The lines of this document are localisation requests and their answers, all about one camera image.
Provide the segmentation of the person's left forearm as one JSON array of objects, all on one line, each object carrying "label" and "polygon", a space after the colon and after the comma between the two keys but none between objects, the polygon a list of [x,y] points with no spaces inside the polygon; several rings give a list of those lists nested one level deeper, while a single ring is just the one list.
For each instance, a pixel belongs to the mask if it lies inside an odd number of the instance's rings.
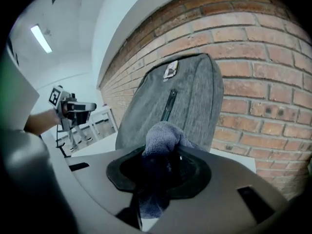
[{"label": "person's left forearm", "polygon": [[25,124],[24,131],[40,136],[58,124],[60,124],[60,118],[55,109],[49,109],[35,115],[30,115]]}]

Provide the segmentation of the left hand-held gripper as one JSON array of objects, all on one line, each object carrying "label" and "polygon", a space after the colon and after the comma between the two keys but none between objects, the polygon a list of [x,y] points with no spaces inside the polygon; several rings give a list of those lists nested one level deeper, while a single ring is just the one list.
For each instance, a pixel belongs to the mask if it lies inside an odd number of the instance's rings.
[{"label": "left hand-held gripper", "polygon": [[53,106],[62,130],[58,132],[68,132],[73,126],[85,124],[92,111],[97,108],[95,103],[76,102],[74,93],[69,93],[62,86],[54,86],[49,96],[48,102]]}]

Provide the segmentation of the dark blue cloth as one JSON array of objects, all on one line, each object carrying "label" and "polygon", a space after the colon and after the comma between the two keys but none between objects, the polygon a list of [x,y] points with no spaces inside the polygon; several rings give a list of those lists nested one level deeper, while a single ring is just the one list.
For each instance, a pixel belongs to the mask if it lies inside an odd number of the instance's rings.
[{"label": "dark blue cloth", "polygon": [[142,178],[137,186],[142,219],[160,218],[169,205],[166,191],[186,179],[190,169],[178,167],[183,161],[175,153],[179,145],[204,150],[167,121],[155,124],[148,131],[146,147],[141,155]]}]

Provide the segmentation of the photo card tag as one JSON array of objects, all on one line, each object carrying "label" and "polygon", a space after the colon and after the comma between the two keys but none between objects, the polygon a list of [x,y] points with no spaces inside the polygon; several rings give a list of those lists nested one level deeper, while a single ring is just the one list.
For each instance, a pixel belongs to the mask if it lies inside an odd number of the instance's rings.
[{"label": "photo card tag", "polygon": [[175,61],[169,63],[167,65],[165,72],[164,72],[163,79],[167,80],[169,78],[174,77],[176,75],[177,68],[178,68],[178,60],[175,60]]}]

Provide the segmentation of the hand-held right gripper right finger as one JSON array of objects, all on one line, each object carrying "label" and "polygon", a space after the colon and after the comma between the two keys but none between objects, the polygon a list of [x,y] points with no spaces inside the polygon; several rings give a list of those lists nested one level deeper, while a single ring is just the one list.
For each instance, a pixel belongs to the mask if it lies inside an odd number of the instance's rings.
[{"label": "hand-held right gripper right finger", "polygon": [[[211,179],[195,197],[171,200],[151,234],[258,233],[287,207],[287,199],[276,188],[243,164],[193,148],[179,150],[205,161],[211,169]],[[261,224],[238,191],[246,187],[253,189],[272,210]]]}]

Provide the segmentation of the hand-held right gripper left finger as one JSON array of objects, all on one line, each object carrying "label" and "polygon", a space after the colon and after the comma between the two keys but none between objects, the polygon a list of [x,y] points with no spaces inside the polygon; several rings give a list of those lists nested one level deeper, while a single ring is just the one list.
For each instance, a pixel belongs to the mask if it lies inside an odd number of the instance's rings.
[{"label": "hand-held right gripper left finger", "polygon": [[144,146],[65,159],[71,210],[79,230],[140,230],[137,186],[128,173],[137,168]]}]

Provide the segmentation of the ceiling strip light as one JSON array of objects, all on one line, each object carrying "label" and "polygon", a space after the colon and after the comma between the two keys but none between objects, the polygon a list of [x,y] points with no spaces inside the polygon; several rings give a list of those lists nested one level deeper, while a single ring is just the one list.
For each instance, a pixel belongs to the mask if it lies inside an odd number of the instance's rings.
[{"label": "ceiling strip light", "polygon": [[40,27],[38,25],[31,27],[31,32],[34,35],[35,39],[40,44],[40,46],[43,48],[43,50],[48,54],[51,53],[52,48],[50,47],[47,40],[45,39]]}]

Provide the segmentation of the dark grey backpack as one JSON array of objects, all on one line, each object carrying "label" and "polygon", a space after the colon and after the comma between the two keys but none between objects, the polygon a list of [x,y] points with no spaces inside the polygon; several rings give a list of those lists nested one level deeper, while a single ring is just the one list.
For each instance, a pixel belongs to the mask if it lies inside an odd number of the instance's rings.
[{"label": "dark grey backpack", "polygon": [[[176,75],[163,79],[167,65],[178,60]],[[168,121],[188,140],[209,150],[223,101],[218,64],[206,53],[168,58],[142,78],[119,126],[115,148],[145,143],[148,131]]]}]

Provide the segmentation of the small white side table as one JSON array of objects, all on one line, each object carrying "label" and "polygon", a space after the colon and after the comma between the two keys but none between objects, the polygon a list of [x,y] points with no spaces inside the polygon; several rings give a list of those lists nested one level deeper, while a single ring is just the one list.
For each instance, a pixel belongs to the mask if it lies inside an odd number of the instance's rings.
[{"label": "small white side table", "polygon": [[100,109],[96,109],[95,111],[93,111],[90,114],[89,121],[88,121],[89,127],[90,127],[91,132],[93,133],[96,141],[99,140],[99,136],[98,136],[99,130],[97,129],[95,119],[99,116],[101,116],[102,118],[105,118],[104,116],[107,116],[107,119],[108,119],[109,123],[111,124],[112,128],[114,129],[114,131],[115,132],[118,131],[118,127],[117,127],[117,124],[115,122],[111,108],[106,105]]}]

